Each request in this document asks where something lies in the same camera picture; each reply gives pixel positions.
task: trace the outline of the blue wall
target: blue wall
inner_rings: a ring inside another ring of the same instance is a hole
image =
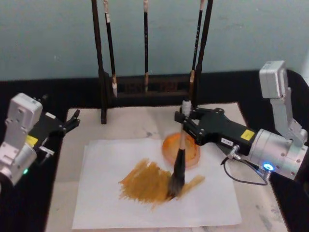
[[[117,75],[143,75],[143,0],[110,0]],[[150,74],[189,73],[199,0],[149,0]],[[110,72],[98,0],[104,68]],[[204,72],[283,59],[301,72],[309,0],[214,0]],[[97,76],[90,0],[1,0],[0,80]]]

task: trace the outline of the cable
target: cable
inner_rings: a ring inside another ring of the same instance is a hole
[[[266,185],[268,185],[268,182],[267,182],[267,180],[263,177],[263,175],[260,174],[252,165],[250,165],[250,164],[249,164],[247,161],[245,161],[245,160],[233,159],[233,160],[236,160],[236,161],[241,162],[241,163],[243,163],[243,164],[246,164],[248,167],[250,167],[252,170],[254,170],[254,172],[264,181],[264,183],[258,183],[258,182],[250,182],[250,181],[238,180],[238,179],[232,177],[232,176],[227,172],[226,166],[225,166],[225,163],[226,163],[226,161],[228,161],[228,160],[229,160],[229,158],[226,157],[226,158],[221,162],[220,165],[223,165],[223,168],[224,168],[225,173],[226,173],[226,174],[228,175],[228,177],[230,177],[231,179],[233,179],[233,180],[235,180],[235,181],[237,181],[237,182],[241,182],[241,183],[244,183],[244,184],[250,184],[250,185],[261,185],[261,186],[266,186]]]

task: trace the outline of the yellow warning label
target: yellow warning label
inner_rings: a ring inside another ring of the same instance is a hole
[[[38,141],[37,138],[34,138],[30,135],[27,136],[26,143],[29,144],[31,147],[34,147],[34,145],[37,143],[37,141]]]
[[[242,134],[241,138],[245,139],[247,141],[251,140],[251,138],[254,136],[254,132],[251,130],[245,130],[245,132]]]

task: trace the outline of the calligraphy brush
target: calligraphy brush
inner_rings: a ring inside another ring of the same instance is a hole
[[[191,101],[184,100],[182,105],[182,113],[186,116],[190,116]],[[181,127],[180,143],[177,157],[174,163],[174,173],[172,174],[168,183],[167,198],[174,198],[178,196],[184,186],[184,173],[185,173],[185,138],[186,132]]]
[[[148,91],[148,0],[144,0],[145,93]]]
[[[205,0],[201,0],[200,5],[199,5],[199,14],[198,14],[198,21],[197,21],[197,35],[196,35],[196,39],[195,39],[193,63],[192,63],[192,69],[191,69],[191,73],[190,73],[190,90],[189,90],[190,99],[192,99],[192,97],[193,97],[194,75],[195,75],[194,72],[195,72],[195,64],[196,64],[196,60],[197,60],[198,40],[199,40],[199,33],[200,33],[200,28],[201,28],[204,2],[205,2]]]
[[[193,90],[193,97],[192,97],[193,107],[197,106],[198,83],[202,76],[202,62],[204,58],[205,46],[206,46],[209,25],[210,25],[210,20],[211,20],[212,3],[213,3],[213,0],[207,1],[207,8],[206,8],[206,13],[205,13],[205,20],[204,20],[204,26],[203,26],[203,32],[202,32],[202,38],[201,38],[201,47],[199,49],[197,66],[195,68],[194,90]]]
[[[116,71],[115,71],[115,60],[114,60],[114,51],[112,47],[112,30],[111,30],[111,18],[108,7],[108,0],[104,0],[104,9],[105,9],[105,22],[106,22],[106,30],[107,30],[107,38],[108,38],[108,46],[110,51],[111,58],[111,67],[112,67],[112,91],[117,97],[117,79],[116,79]]]

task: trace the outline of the orange paint dish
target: orange paint dish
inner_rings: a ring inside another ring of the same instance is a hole
[[[169,135],[163,142],[162,154],[167,162],[174,167],[180,143],[180,133]],[[194,139],[186,134],[185,138],[185,166],[186,169],[194,168],[200,158],[200,147]]]

